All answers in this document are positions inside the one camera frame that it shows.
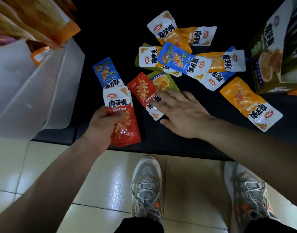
red snack packet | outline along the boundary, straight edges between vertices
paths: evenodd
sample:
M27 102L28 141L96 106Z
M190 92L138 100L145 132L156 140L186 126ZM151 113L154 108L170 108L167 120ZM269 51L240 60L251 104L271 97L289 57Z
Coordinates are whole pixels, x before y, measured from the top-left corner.
M117 147L141 142L135 111L126 86L103 90L103 100L107 115L124 111L124 118L115 124L111 143Z
M151 104L152 100L161 102L162 99L155 92L158 88L144 73L136 76L127 86L156 121L164 115Z

right hand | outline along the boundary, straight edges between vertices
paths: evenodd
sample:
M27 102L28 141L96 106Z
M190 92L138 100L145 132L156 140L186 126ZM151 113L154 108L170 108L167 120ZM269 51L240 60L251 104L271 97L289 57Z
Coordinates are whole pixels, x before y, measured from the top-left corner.
M169 118L162 119L162 125L179 136L205 140L210 123L216 118L190 92L167 89L166 93L161 90L156 93L162 102L153 100L152 105Z

gray sneaker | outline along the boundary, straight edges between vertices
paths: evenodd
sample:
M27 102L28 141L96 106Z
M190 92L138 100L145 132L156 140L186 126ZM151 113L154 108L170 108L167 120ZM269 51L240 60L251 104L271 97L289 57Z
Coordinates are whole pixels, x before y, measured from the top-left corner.
M236 162L225 162L224 181L232 199L231 233L244 233L259 218L279 221L268 200L266 184Z
M133 217L152 218L163 225L162 171L155 158L145 156L140 159L133 172L131 193Z

left hand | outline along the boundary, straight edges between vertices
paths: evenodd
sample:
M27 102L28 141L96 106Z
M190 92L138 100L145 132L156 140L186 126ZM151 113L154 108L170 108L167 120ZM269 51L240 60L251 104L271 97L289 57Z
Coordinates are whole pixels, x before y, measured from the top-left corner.
M112 116L107 116L105 107L101 106L94 113L83 138L96 147L99 154L102 154L111 144L111 134L115 123L122 120L123 117L124 113L122 111Z

